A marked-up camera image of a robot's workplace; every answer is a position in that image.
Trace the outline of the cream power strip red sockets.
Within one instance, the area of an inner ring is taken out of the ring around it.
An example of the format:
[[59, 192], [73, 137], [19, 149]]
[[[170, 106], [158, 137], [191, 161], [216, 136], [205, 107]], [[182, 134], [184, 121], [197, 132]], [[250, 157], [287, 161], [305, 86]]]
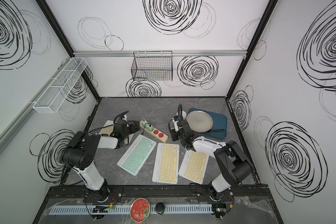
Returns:
[[163, 132], [159, 131], [158, 129], [154, 128], [153, 131], [148, 131], [144, 128], [144, 125], [146, 123], [149, 123], [147, 120], [142, 119], [140, 121], [140, 127], [143, 129], [143, 132], [147, 132], [148, 134], [152, 135], [153, 137], [155, 137], [156, 139], [160, 140], [163, 143], [166, 143], [168, 140], [168, 136], [166, 134], [164, 134]]

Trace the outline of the yellow wireless keyboard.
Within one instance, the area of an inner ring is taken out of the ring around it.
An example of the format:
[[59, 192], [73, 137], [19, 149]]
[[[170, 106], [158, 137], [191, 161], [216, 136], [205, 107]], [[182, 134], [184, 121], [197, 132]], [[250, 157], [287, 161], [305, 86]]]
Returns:
[[157, 146], [152, 181], [155, 183], [177, 184], [180, 146], [159, 143]]
[[178, 175], [194, 183], [203, 184], [208, 160], [207, 154], [187, 150]]

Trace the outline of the mint green wireless keyboard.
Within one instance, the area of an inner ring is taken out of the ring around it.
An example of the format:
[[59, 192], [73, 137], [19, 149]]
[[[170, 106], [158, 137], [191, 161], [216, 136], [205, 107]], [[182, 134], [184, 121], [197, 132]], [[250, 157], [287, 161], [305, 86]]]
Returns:
[[157, 143], [143, 135], [138, 135], [117, 165], [126, 172], [136, 176]]

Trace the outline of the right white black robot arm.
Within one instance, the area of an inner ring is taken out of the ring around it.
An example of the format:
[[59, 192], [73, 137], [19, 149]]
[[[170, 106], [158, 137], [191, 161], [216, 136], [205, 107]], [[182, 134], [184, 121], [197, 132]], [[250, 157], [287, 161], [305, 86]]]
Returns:
[[240, 186], [253, 173], [253, 163], [237, 142], [207, 139], [193, 132], [188, 122], [177, 116], [168, 122], [168, 128], [172, 141], [180, 141], [186, 150], [204, 153], [216, 160], [221, 174], [208, 185], [211, 199], [221, 199], [227, 189]]

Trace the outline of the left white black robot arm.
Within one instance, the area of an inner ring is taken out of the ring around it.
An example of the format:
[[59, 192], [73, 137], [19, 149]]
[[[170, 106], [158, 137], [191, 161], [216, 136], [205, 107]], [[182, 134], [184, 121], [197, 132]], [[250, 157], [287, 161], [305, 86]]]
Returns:
[[94, 164], [97, 150], [120, 149], [128, 144], [130, 135], [141, 129], [138, 121], [119, 120], [111, 126], [113, 132], [109, 135], [78, 131], [59, 156], [66, 166], [76, 171], [99, 203], [110, 197], [110, 190]]

